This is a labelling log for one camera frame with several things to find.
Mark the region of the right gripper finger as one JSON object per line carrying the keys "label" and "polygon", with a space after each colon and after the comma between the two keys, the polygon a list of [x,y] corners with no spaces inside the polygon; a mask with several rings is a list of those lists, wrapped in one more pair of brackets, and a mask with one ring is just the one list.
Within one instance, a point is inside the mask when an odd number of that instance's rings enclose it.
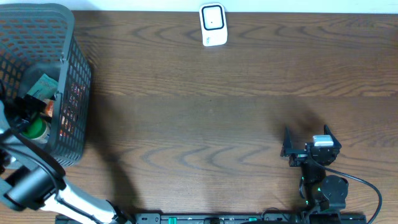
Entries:
{"label": "right gripper finger", "polygon": [[293,145],[292,145],[292,140],[291,140],[291,137],[290,137],[290,131],[289,131],[288,127],[285,127],[282,150],[283,151],[289,151],[291,149],[293,149]]}
{"label": "right gripper finger", "polygon": [[331,132],[331,130],[330,130],[330,128],[328,127],[327,124],[324,125],[323,130],[324,130],[324,134],[325,134],[325,135],[329,135],[329,136],[331,137],[331,139],[332,139],[332,141],[333,141],[333,146],[334,146],[334,147],[341,148],[340,142],[339,142],[339,141],[337,140],[337,138],[335,138],[335,136],[332,134],[332,132]]}

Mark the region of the green lid jar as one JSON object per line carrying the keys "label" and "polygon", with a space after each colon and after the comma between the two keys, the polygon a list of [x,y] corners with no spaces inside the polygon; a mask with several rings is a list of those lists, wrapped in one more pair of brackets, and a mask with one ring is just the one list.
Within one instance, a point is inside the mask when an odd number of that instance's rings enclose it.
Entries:
{"label": "green lid jar", "polygon": [[36,143],[47,144],[50,136],[50,124],[42,118],[37,118],[22,132],[22,135]]}

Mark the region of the small orange tissue pack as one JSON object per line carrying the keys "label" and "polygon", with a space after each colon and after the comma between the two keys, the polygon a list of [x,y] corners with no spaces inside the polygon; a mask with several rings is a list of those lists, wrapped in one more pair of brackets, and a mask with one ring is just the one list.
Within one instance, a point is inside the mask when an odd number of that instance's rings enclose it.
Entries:
{"label": "small orange tissue pack", "polygon": [[44,103],[46,104],[46,106],[44,108],[44,114],[48,117],[52,117],[55,101],[51,100],[51,99],[44,99]]}

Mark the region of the teal wet wipes pack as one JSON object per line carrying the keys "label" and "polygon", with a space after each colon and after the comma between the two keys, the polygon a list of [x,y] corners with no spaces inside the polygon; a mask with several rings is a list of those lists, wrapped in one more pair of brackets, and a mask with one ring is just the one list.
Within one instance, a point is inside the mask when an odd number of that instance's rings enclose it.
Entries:
{"label": "teal wet wipes pack", "polygon": [[57,92],[58,81],[49,77],[47,74],[43,74],[27,92],[28,95],[33,96],[38,100],[51,99]]}

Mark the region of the red orange snack packet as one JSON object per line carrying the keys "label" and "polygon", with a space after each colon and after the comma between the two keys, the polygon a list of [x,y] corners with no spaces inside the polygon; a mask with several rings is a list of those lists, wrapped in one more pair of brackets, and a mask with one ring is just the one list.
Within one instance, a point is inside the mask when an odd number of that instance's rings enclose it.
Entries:
{"label": "red orange snack packet", "polygon": [[72,83],[67,99],[62,105],[60,138],[72,138],[80,132],[80,116],[83,112],[82,103],[86,88],[83,85]]}

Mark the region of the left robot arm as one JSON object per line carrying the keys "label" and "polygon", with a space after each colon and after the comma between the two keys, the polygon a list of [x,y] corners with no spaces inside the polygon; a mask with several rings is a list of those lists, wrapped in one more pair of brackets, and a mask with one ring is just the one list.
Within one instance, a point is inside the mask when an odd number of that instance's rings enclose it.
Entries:
{"label": "left robot arm", "polygon": [[21,164],[1,179],[1,203],[12,210],[56,212],[78,223],[135,223],[111,202],[70,183],[65,170],[48,153],[22,136],[39,117],[40,106],[25,98],[1,97],[1,167],[11,159]]}

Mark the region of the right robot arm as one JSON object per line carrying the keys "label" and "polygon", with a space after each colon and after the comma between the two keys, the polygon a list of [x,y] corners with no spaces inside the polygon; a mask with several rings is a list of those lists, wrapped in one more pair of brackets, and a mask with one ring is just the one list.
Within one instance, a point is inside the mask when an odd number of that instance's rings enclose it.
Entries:
{"label": "right robot arm", "polygon": [[290,131],[285,128],[280,155],[289,158],[289,166],[300,167],[299,192],[307,207],[300,212],[302,223],[341,223],[340,210],[346,208],[349,183],[345,178],[326,175],[326,167],[335,161],[341,144],[327,125],[324,133],[314,135],[303,149],[295,149]]}

